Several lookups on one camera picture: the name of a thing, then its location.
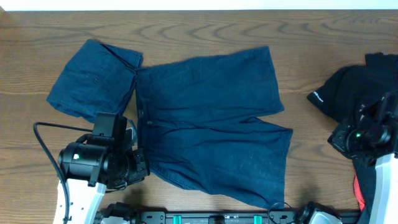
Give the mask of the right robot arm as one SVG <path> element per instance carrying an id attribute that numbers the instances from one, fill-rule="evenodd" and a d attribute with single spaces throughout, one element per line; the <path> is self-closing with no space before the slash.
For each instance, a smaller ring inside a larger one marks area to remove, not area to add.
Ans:
<path id="1" fill-rule="evenodd" d="M 376 171 L 370 223 L 397 223 L 397 91 L 359 112 L 352 124 L 340 124 L 328 138 L 338 152 Z"/>

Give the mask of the navy blue shorts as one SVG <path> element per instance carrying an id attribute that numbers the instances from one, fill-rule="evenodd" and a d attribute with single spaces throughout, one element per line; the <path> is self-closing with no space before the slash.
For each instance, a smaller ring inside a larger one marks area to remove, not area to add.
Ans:
<path id="1" fill-rule="evenodd" d="M 256 207 L 284 201 L 293 131 L 262 120 L 284 110 L 268 47 L 143 68 L 136 94 L 155 175 Z"/>

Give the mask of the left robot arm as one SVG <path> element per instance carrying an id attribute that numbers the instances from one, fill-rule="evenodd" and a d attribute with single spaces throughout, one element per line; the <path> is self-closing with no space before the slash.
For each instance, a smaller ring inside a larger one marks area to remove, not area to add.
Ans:
<path id="1" fill-rule="evenodd" d="M 54 223 L 140 223 L 140 213 L 127 204 L 98 209 L 106 193 L 124 190 L 150 174 L 144 150 L 133 148 L 136 143 L 132 121 L 100 113 L 91 133 L 61 150 L 58 164 L 65 181 L 58 185 Z"/>

